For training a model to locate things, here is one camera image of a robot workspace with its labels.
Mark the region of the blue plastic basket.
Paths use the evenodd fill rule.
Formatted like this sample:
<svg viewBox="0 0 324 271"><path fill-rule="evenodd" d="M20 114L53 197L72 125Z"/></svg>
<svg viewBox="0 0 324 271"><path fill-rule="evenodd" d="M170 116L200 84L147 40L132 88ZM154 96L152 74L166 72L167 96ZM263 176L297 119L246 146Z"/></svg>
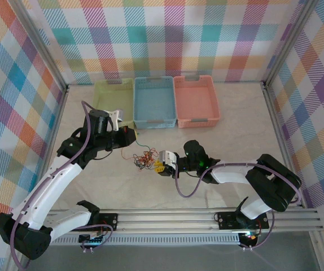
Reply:
<svg viewBox="0 0 324 271"><path fill-rule="evenodd" d="M175 127L177 115L173 77L134 79L133 120L137 129Z"/></svg>

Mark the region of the aluminium frame post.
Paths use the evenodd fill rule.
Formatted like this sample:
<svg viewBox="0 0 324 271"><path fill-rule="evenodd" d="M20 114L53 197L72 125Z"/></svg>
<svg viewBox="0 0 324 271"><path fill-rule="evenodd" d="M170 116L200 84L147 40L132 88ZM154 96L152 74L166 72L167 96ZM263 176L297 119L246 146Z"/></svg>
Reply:
<svg viewBox="0 0 324 271"><path fill-rule="evenodd" d="M264 63L261 82L270 85L319 0L290 0Z"/></svg>
<svg viewBox="0 0 324 271"><path fill-rule="evenodd" d="M34 25L33 20L30 18L27 9L24 7L22 0L7 0L13 9L16 16L19 18L21 24L25 28L30 40L33 42L41 58L45 61L51 74L56 79L59 86L63 90L68 89L68 84L65 82L59 68L54 62L46 44L44 43L37 27Z"/></svg>

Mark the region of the aluminium left frame post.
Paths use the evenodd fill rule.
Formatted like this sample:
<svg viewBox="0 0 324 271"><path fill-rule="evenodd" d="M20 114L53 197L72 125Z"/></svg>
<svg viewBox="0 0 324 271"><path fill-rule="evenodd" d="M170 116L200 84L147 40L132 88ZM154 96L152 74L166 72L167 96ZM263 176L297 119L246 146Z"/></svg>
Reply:
<svg viewBox="0 0 324 271"><path fill-rule="evenodd" d="M65 82L59 68L54 62L46 44L44 43L37 27L34 25L33 20L30 18L27 9L24 7L22 0L7 0L13 9L16 16L19 18L21 24L25 28L30 40L33 42L41 58L45 61L51 74L56 79L59 86L63 90L68 89L68 84Z"/></svg>

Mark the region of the green plastic basket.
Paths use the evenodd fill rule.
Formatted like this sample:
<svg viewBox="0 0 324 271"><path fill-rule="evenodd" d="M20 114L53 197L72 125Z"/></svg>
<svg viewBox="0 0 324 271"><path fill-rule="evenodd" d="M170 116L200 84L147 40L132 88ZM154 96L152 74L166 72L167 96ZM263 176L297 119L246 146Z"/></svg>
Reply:
<svg viewBox="0 0 324 271"><path fill-rule="evenodd" d="M110 112L122 110L120 125L133 129L133 92L132 78L97 81L94 84L93 107Z"/></svg>

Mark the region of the aluminium right frame post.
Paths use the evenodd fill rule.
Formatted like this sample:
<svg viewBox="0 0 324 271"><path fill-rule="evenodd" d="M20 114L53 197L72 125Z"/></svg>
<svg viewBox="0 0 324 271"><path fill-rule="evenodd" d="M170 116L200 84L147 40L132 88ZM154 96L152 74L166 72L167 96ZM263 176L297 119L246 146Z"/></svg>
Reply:
<svg viewBox="0 0 324 271"><path fill-rule="evenodd" d="M270 85L319 0L290 0L264 63L261 82Z"/></svg>

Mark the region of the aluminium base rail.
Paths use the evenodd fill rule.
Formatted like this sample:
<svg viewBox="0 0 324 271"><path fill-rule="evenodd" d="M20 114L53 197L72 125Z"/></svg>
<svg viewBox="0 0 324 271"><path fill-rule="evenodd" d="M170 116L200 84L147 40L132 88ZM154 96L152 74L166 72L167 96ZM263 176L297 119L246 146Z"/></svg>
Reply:
<svg viewBox="0 0 324 271"><path fill-rule="evenodd" d="M95 230L61 230L53 232L52 220L65 212L39 211L21 213L20 223L33 230L42 227L52 230L53 239L70 232L96 236ZM231 208L175 208L175 209L106 209L100 213L117 214L116 234L190 234L190 233L267 233L276 231L320 231L322 221L315 209L288 208L285 212L260 215L246 226L240 224Z"/></svg>

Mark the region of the aluminium right side rail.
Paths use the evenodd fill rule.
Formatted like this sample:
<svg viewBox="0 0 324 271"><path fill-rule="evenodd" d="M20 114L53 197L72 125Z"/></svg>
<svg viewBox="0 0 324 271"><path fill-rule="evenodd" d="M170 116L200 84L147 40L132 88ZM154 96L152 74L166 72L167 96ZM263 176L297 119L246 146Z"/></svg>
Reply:
<svg viewBox="0 0 324 271"><path fill-rule="evenodd" d="M282 155L284 165L293 173L296 173L295 167L292 163L292 159L289 155L287 143L283 134L282 126L279 123L277 112L274 108L273 99L269 93L268 87L264 82L260 82L261 90L266 102L267 109L269 111L270 119L274 128L275 136L279 145L279 149Z"/></svg>

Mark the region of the aluminium left side rail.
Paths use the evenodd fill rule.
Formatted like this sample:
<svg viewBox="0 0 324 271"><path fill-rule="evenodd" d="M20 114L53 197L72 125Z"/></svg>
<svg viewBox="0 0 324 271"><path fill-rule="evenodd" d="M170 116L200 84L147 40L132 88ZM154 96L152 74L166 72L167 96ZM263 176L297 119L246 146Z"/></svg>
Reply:
<svg viewBox="0 0 324 271"><path fill-rule="evenodd" d="M50 133L51 138L49 140L49 144L47 145L46 156L43 159L41 171L38 174L37 181L39 181L41 179L41 177L47 172L49 162L53 155L53 148L55 145L56 136L57 136L60 122L62 119L63 110L65 108L65 103L66 103L67 97L68 97L68 88L69 88L69 86L67 85L66 89L62 91L60 105L58 107L54 125L53 125L51 133ZM10 255L10 249L7 250L7 256L8 256L8 258L4 261L3 266L1 267L1 271L17 271L17 267L15 266L15 264L12 260L12 256Z"/></svg>

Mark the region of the pink plastic basket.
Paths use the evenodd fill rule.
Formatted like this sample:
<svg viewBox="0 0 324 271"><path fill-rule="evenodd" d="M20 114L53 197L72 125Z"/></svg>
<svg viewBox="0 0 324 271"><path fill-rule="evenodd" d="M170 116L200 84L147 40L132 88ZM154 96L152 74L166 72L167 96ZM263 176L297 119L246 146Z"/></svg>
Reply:
<svg viewBox="0 0 324 271"><path fill-rule="evenodd" d="M178 127L216 126L221 114L212 77L176 76L173 79Z"/></svg>

